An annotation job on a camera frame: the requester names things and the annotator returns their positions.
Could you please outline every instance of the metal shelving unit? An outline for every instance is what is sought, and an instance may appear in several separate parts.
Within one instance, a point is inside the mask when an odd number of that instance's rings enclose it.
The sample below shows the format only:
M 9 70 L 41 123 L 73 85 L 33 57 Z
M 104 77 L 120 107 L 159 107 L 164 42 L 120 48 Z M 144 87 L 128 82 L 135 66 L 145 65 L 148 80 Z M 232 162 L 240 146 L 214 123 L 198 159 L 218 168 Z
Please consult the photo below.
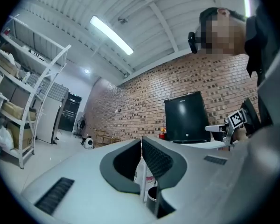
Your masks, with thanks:
M 39 75 L 38 80 L 34 87 L 26 85 L 19 81 L 17 78 L 10 75 L 7 71 L 5 71 L 2 67 L 0 67 L 0 72 L 3 73 L 8 79 L 10 79 L 14 84 L 21 87 L 23 90 L 30 93 L 29 98 L 27 100 L 26 106 L 24 108 L 24 113 L 22 120 L 16 119 L 12 115 L 8 114 L 6 111 L 1 110 L 1 114 L 10 119 L 11 121 L 20 125 L 20 135 L 19 135 L 19 149 L 5 150 L 3 151 L 9 153 L 10 155 L 19 159 L 20 168 L 24 168 L 24 160 L 30 156 L 30 154 L 34 154 L 34 145 L 35 145 L 35 134 L 37 130 L 37 124 L 41 117 L 41 112 L 43 108 L 43 102 L 46 99 L 55 78 L 58 74 L 63 70 L 66 65 L 66 56 L 67 51 L 71 47 L 68 45 L 67 47 L 63 47 L 43 34 L 38 33 L 37 31 L 31 29 L 28 25 L 16 19 L 15 17 L 10 16 L 10 20 L 5 24 L 3 31 L 7 28 L 10 29 L 10 33 L 8 35 L 1 33 L 0 36 L 3 41 L 9 43 L 14 49 L 14 58 L 15 60 L 27 70 L 32 73 L 36 73 Z M 32 50 L 38 54 L 40 54 L 44 60 L 41 60 L 34 53 L 30 52 Z M 50 69 L 52 66 L 57 63 L 60 66 L 58 72 L 54 74 L 50 74 Z M 41 98 L 36 94 L 38 87 L 42 84 L 44 78 L 50 78 L 50 84 Z M 33 102 L 33 100 L 38 98 L 41 101 L 41 105 L 37 111 L 37 116 L 35 121 L 31 121 L 29 115 L 29 108 Z M 23 149 L 23 134 L 24 134 L 24 126 L 25 124 L 29 124 L 30 129 L 33 135 L 33 141 L 30 146 Z

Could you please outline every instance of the storage box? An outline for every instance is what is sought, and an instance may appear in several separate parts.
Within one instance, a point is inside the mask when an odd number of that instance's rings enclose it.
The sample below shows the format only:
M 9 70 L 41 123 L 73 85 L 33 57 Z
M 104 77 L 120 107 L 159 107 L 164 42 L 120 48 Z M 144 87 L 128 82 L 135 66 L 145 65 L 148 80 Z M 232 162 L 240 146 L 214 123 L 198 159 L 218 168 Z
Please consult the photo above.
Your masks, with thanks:
M 24 113 L 24 108 L 21 108 L 9 101 L 5 102 L 2 106 L 2 109 L 9 113 L 10 115 L 14 116 L 16 119 L 22 120 L 23 118 L 23 113 Z M 29 109 L 30 110 L 30 119 L 31 121 L 36 120 L 36 109 Z
M 0 49 L 7 53 L 11 53 L 13 55 L 13 57 L 16 54 L 14 46 L 12 46 L 10 43 L 5 43 L 5 44 L 0 45 Z
M 18 68 L 12 65 L 3 55 L 0 54 L 0 66 L 12 76 L 16 76 Z
M 11 133 L 13 134 L 14 148 L 19 149 L 20 125 L 14 122 L 9 122 L 7 124 L 7 128 L 10 129 Z M 33 136 L 32 136 L 31 129 L 28 124 L 25 124 L 22 149 L 25 149 L 29 145 L 31 145 L 32 139 Z

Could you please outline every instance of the brick wall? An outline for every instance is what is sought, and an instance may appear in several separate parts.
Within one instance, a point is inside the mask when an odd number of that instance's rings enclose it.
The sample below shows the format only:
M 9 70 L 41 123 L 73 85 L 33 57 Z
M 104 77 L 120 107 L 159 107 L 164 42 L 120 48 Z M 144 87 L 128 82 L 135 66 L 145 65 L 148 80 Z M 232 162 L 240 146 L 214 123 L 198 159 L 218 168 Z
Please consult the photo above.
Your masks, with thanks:
M 85 134 L 107 131 L 122 140 L 159 133 L 166 126 L 164 100 L 200 91 L 210 124 L 222 124 L 249 97 L 258 112 L 256 75 L 246 71 L 248 56 L 211 60 L 186 55 L 157 66 L 116 87 L 99 79 L 88 98 Z

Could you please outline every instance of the fluorescent light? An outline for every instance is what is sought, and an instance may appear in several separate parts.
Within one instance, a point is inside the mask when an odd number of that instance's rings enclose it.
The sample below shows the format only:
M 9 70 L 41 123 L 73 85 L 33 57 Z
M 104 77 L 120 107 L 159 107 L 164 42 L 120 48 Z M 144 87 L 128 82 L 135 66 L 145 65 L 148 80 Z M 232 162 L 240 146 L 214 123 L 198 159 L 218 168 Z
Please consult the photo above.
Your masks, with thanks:
M 244 3 L 245 3 L 245 15 L 246 17 L 251 17 L 250 0 L 244 0 Z
M 116 43 L 125 53 L 128 55 L 133 53 L 133 50 L 115 33 L 109 28 L 106 24 L 104 24 L 99 18 L 93 16 L 90 20 L 90 23 L 98 28 L 101 32 L 103 32 L 106 36 L 108 36 L 112 41 Z

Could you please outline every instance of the small white robot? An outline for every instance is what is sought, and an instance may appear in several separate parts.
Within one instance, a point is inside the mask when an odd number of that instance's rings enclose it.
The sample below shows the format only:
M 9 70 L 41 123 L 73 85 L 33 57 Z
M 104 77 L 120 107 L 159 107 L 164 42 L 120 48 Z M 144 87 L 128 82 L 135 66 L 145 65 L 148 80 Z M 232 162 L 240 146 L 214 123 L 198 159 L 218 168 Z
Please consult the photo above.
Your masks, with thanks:
M 93 149 L 93 139 L 87 138 L 84 142 L 84 148 L 86 149 Z

